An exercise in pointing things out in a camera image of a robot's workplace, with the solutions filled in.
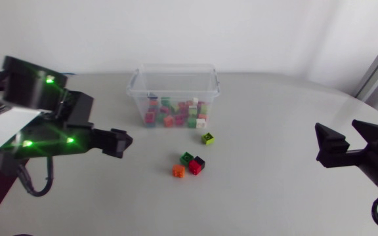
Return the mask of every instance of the table surface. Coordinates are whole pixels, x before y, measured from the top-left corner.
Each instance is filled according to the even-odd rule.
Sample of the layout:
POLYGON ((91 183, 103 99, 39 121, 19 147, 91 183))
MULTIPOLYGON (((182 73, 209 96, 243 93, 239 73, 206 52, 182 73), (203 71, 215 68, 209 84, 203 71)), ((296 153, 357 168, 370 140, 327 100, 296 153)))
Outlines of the table surface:
MULTIPOLYGON (((365 146, 353 119, 378 111, 342 92, 281 75, 219 74, 207 129, 147 129, 125 93, 130 74, 76 75, 68 88, 94 97, 95 128, 127 130, 123 159, 99 149, 54 157, 54 184, 40 198, 17 180, 0 206, 0 235, 378 235, 378 189, 356 167, 316 161, 314 124, 365 146), (215 143, 205 146, 201 135, 215 143), (206 162, 197 176, 171 174, 182 153, 206 162)), ((27 168, 44 186, 45 159, 27 168)))

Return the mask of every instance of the building block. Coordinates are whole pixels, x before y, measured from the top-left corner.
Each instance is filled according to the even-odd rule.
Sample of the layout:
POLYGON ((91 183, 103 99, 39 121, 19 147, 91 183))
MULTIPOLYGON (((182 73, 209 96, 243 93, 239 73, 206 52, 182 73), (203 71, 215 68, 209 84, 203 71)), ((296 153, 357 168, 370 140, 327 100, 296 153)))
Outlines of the building block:
POLYGON ((168 107, 162 106, 160 112, 170 114, 170 109, 168 107))
POLYGON ((157 108, 148 108, 148 112, 154 112, 157 113, 157 108))
POLYGON ((156 114, 154 112, 147 112, 145 114, 145 123, 154 123, 155 118, 156 114))
POLYGON ((185 152, 185 153, 183 153, 183 155, 180 157, 180 163, 182 163, 182 165, 184 165, 184 166, 188 166, 189 165, 189 162, 191 161, 191 160, 193 160, 194 159, 194 156, 193 155, 191 155, 190 153, 188 153, 188 152, 185 152))
POLYGON ((161 105, 169 107, 170 106, 170 97, 161 97, 161 105))
POLYGON ((196 156, 194 161, 196 161, 201 166, 201 170, 205 168, 205 161, 202 160, 201 157, 196 156))
POLYGON ((158 101, 157 100, 150 100, 150 106, 151 107, 158 106, 158 101))
POLYGON ((175 115, 175 124, 183 125, 184 124, 184 115, 175 115))
POLYGON ((173 117, 171 115, 168 115, 164 117, 164 126, 165 127, 172 127, 173 126, 173 117))
POLYGON ((158 97, 152 92, 148 93, 147 97, 150 100, 157 100, 158 99, 158 97))
POLYGON ((173 166, 173 176, 177 178, 183 178, 184 177, 184 170, 185 167, 181 165, 174 165, 173 166))
POLYGON ((196 118, 193 118, 193 117, 188 118, 188 127, 196 128, 196 118))
POLYGON ((202 104, 202 105, 201 105, 201 108, 199 109, 199 112, 200 112, 201 114, 206 115, 207 112, 208 112, 207 104, 202 104))
POLYGON ((189 116, 196 117, 198 115, 198 109, 196 109, 196 106, 189 106, 189 116))
POLYGON ((207 121, 205 119, 196 119, 196 128, 205 128, 207 126, 207 121))
POLYGON ((204 114, 199 114, 199 115, 198 115, 198 119, 205 119, 205 121, 206 121, 207 118, 208 118, 207 115, 204 115, 204 114))
POLYGON ((176 104, 170 105, 170 108, 173 114, 177 114, 179 112, 179 106, 176 104))
POLYGON ((215 138, 214 136, 212 136, 212 134, 210 133, 206 133, 204 135, 202 135, 202 141, 204 144, 212 144, 214 141, 215 141, 215 138))
POLYGON ((194 175, 199 174, 202 170, 202 166, 199 163, 197 163, 195 160, 191 160, 188 164, 188 167, 189 167, 189 171, 194 175))
POLYGON ((167 114, 166 113, 159 113, 159 114, 157 114, 157 122, 158 123, 162 123, 162 122, 164 122, 164 118, 167 116, 167 114))

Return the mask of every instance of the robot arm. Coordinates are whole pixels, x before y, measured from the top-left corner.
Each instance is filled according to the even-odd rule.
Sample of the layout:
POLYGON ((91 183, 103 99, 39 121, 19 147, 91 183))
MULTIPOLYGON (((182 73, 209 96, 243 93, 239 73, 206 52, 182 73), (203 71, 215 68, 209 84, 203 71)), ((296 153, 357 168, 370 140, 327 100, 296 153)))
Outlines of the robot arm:
POLYGON ((88 122, 93 98, 65 89, 68 78, 58 72, 7 56, 0 72, 0 171, 17 175, 29 193, 42 196, 53 179, 55 155, 99 148, 122 158, 133 139, 123 130, 93 128, 88 122), (48 184, 33 189, 24 166, 32 157, 47 157, 48 184))

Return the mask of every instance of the red block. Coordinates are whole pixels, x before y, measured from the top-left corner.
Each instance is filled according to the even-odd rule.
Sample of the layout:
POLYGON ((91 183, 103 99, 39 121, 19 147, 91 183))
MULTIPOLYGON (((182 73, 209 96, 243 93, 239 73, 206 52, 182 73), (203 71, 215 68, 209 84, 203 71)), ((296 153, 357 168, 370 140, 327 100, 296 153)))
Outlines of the red block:
POLYGON ((161 107, 160 108, 160 112, 169 114, 170 113, 170 109, 168 107, 161 107))
POLYGON ((189 162, 188 167, 189 167, 189 171, 194 175, 199 174, 202 170, 202 166, 199 163, 197 163, 195 160, 191 160, 189 162))
POLYGON ((147 112, 147 114, 145 114, 145 123, 154 123, 155 117, 156 114, 154 112, 147 112))
POLYGON ((173 117, 171 115, 168 115, 164 117, 164 126, 165 127, 172 127, 173 126, 173 117))
POLYGON ((184 123, 184 115, 176 115, 175 116, 175 124, 176 125, 183 125, 184 123))

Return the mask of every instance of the plastic container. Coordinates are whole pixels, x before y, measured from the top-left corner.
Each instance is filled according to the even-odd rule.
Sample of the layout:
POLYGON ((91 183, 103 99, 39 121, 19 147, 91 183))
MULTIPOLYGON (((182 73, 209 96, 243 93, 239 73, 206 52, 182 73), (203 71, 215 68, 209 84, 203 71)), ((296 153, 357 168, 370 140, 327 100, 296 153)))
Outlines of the plastic container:
POLYGON ((147 127, 205 128, 220 86, 212 65, 143 64, 127 94, 147 127))

